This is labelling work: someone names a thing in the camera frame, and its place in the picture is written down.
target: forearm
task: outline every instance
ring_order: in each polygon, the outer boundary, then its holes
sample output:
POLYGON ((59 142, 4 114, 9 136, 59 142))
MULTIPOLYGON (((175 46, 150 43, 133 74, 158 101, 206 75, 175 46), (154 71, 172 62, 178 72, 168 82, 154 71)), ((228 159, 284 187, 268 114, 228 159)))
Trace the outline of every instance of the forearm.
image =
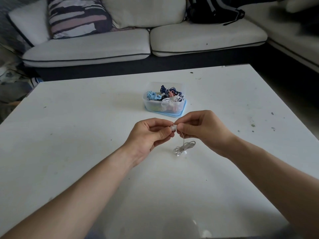
POLYGON ((228 158, 304 236, 319 236, 319 180, 236 138, 228 158))
POLYGON ((3 238, 84 238, 129 172, 131 161, 119 148, 3 238))

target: hand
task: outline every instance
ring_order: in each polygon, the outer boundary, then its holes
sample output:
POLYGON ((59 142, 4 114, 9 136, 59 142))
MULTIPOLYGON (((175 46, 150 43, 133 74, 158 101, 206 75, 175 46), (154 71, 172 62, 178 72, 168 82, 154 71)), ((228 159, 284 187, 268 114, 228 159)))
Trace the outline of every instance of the hand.
POLYGON ((212 111, 190 112, 179 118, 177 133, 185 138, 199 138, 211 150, 227 157, 227 148, 236 136, 231 133, 212 111))
POLYGON ((158 118, 139 121, 133 127, 129 137, 123 144, 132 155, 133 166, 140 164, 158 145, 171 139, 175 134, 170 126, 173 122, 158 118))

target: striped pillow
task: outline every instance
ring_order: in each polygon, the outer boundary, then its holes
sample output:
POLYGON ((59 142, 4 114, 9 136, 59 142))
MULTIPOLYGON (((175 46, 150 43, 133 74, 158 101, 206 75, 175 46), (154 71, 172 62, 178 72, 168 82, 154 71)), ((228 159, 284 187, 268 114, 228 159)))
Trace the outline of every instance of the striped pillow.
POLYGON ((101 0, 48 0, 54 39, 69 39, 112 29, 112 19, 101 0))

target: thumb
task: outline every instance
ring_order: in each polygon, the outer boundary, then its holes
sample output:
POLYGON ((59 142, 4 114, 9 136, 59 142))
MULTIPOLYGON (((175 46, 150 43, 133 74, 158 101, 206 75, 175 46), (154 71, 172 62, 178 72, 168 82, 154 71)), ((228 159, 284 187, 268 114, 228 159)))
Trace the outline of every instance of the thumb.
POLYGON ((177 125, 177 129, 178 129, 178 131, 180 131, 182 133, 185 133, 187 135, 196 136, 198 127, 192 126, 192 125, 189 125, 189 124, 180 123, 180 124, 177 125))
POLYGON ((153 141, 163 140, 167 138, 172 133, 169 127, 163 128, 158 132, 153 132, 153 141))

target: person's left hand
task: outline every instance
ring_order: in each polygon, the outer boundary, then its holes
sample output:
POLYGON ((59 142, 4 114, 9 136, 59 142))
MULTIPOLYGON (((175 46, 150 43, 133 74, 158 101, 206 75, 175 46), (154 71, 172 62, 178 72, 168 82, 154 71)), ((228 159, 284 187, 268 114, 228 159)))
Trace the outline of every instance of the person's left hand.
POLYGON ((139 121, 135 124, 123 144, 123 147, 127 148, 132 155, 134 166, 140 164, 156 146, 167 142, 175 135, 170 129, 172 125, 174 125, 173 122, 158 118, 139 121))

